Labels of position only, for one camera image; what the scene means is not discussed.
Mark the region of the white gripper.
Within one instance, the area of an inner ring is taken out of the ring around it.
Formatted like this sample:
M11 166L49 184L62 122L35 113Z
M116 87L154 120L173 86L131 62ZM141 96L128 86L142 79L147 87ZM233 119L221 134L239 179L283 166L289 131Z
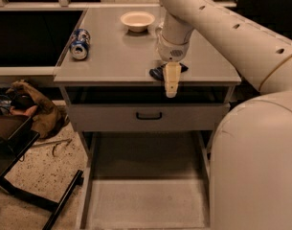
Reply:
M163 68L165 90L168 98L174 98L177 94L178 83L181 76L181 65L178 63L187 54L190 44L172 44L166 41L161 35L158 36L157 52L162 61L169 62Z

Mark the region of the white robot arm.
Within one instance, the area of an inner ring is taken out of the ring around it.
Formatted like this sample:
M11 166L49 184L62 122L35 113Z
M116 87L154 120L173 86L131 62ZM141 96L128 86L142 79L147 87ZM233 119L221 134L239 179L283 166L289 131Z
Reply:
M258 92L219 124L210 160L212 230L292 230L292 40L213 0L160 0L158 52L201 33Z

